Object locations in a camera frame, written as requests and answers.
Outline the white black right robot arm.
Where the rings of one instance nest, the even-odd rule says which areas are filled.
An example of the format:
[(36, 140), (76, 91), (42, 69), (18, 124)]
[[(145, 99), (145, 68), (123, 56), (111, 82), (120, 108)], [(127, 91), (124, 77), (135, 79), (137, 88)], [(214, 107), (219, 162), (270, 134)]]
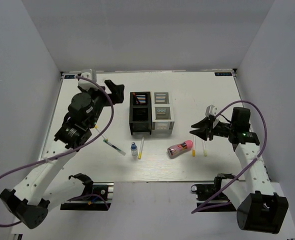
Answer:
[(209, 105), (205, 118), (192, 125), (190, 133), (204, 141), (211, 141), (215, 136), (227, 138), (242, 170), (237, 175), (219, 174), (214, 179), (211, 196), (193, 212), (212, 209), (209, 202), (215, 198), (227, 198), (236, 209), (236, 221), (241, 230), (278, 234), (289, 203), (286, 197), (278, 195), (270, 182), (262, 158), (266, 143), (260, 143), (257, 134), (251, 131), (251, 111), (234, 107), (227, 123), (221, 122), (219, 115), (219, 110)]

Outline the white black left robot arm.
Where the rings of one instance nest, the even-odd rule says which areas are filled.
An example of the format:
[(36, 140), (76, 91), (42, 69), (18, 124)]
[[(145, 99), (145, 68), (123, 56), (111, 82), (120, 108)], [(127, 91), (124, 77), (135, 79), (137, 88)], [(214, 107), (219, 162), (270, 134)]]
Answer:
[(13, 189), (4, 189), (0, 199), (7, 209), (29, 229), (38, 227), (49, 211), (71, 199), (87, 200), (93, 195), (93, 181), (85, 174), (70, 175), (57, 188), (49, 185), (64, 166), (82, 148), (95, 141), (91, 130), (104, 107), (113, 107), (124, 101), (123, 84), (116, 85), (105, 80), (105, 87), (85, 77), (78, 78), (79, 93), (74, 95), (67, 107), (63, 123), (44, 156), (34, 164), (29, 174)]

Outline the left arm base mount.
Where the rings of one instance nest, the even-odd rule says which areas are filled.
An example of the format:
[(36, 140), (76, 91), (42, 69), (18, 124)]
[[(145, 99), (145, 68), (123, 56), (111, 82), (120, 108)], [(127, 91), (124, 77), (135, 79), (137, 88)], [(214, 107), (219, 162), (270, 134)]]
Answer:
[(112, 204), (113, 194), (113, 182), (94, 183), (92, 190), (86, 193), (85, 196), (66, 201), (60, 205), (60, 210), (106, 212)]

